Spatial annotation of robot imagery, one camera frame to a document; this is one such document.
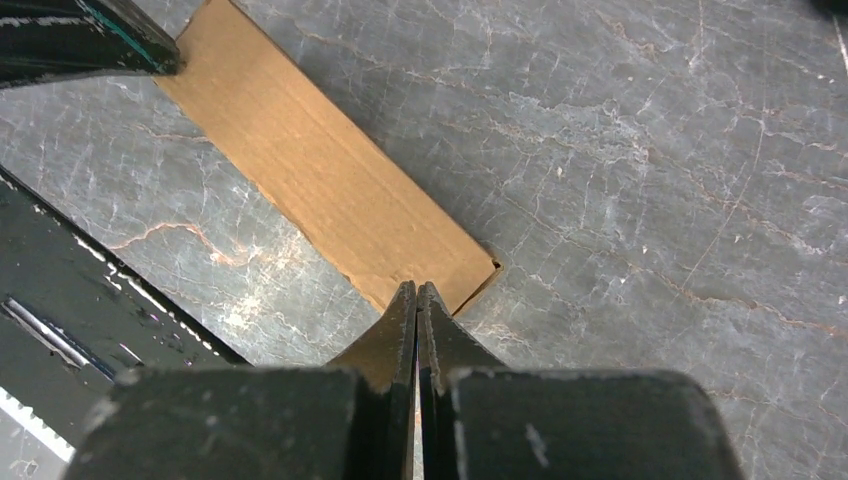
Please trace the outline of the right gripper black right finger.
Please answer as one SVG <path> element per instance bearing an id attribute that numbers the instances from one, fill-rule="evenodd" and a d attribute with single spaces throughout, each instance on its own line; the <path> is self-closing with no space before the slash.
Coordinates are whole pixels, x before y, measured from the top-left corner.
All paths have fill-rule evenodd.
<path id="1" fill-rule="evenodd" d="M 663 369 L 513 369 L 417 294 L 428 479 L 738 479 L 722 417 Z"/>

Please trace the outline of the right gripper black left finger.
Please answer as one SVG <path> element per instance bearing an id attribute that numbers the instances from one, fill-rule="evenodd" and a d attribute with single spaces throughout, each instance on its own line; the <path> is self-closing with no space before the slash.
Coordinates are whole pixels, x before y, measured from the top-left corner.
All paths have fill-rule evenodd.
<path id="1" fill-rule="evenodd" d="M 320 367 L 118 377 L 93 408 L 70 479 L 384 479 L 403 475 L 416 288 Z"/>

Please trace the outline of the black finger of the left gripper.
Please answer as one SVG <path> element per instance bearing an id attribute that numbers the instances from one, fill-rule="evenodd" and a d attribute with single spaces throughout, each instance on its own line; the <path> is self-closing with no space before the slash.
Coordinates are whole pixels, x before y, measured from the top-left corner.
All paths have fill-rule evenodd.
<path id="1" fill-rule="evenodd" d="M 133 1 L 1 3 L 3 89 L 99 76 L 172 76 L 177 44 Z"/>

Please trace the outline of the cardboard box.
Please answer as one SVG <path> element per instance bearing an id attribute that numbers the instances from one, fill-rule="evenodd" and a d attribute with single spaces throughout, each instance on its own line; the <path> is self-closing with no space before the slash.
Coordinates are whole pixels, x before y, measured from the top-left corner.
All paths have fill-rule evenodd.
<path id="1" fill-rule="evenodd" d="M 235 3 L 207 1 L 158 86 L 375 308 L 404 281 L 448 311 L 472 304 L 497 261 L 338 109 Z"/>

